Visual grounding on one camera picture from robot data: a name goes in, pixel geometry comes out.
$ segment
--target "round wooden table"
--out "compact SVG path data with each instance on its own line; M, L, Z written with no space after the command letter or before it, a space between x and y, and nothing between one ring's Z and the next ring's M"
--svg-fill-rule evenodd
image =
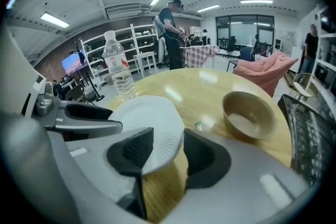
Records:
M186 128L195 129L195 122L200 121L203 131L233 139L235 138L226 130L223 121L224 95L231 91L245 91L261 97L273 109L277 128L273 137L257 141L254 145L290 166L291 136L286 119L277 103L254 83L219 70L183 68L149 76L138 81L135 87L139 95L158 95L169 99L175 105ZM110 109L115 110L122 102L121 98L115 98ZM148 221L160 222L182 199L187 168L188 162L181 147L170 165L143 177Z

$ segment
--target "black pants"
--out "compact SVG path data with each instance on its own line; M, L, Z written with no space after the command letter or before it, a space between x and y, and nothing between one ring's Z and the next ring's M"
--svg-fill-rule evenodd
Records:
M183 68L179 42L175 39L165 37L165 43L169 56L169 69Z

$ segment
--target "bottle cap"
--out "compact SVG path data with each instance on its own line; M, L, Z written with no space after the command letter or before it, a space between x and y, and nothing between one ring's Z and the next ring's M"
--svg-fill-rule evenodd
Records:
M105 38L105 40L115 39L116 38L116 32L114 32L113 30L107 31L107 32L104 33L104 38Z

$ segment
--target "black shirt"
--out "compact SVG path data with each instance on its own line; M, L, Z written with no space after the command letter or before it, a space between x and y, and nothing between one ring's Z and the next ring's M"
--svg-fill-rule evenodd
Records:
M165 19L169 19L170 22L172 23L172 26L174 26L176 28L176 25L175 25L175 22L174 22L174 18L173 18L173 15L172 15L172 12L170 11L170 9L168 8L163 8L160 13L159 13L159 19L160 21L164 24L164 20ZM168 36L170 36L171 38L176 38L178 39L179 38L179 35L176 34L176 33L173 33L171 31L169 31L168 29L166 29L166 34Z
M306 41L304 42L307 44L307 54L309 57L315 59L316 58L316 51L319 42L319 37L313 37L310 33L307 34Z

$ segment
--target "white stool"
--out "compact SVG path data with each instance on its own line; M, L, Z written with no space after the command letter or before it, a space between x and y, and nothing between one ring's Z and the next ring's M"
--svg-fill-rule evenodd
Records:
M143 67L143 64L142 64L142 59L147 58L148 67L151 70L151 65L150 65L149 59L148 59L148 57L151 57L151 56L153 58L155 73L157 73L158 69L156 68L156 62L155 62L155 57L154 57L154 52L153 51L145 52L143 54L133 55L134 62L135 62L135 65L136 65L136 69L137 69L138 73L139 73L139 70L140 70L142 78L145 77L144 76L145 70L144 70L144 67Z

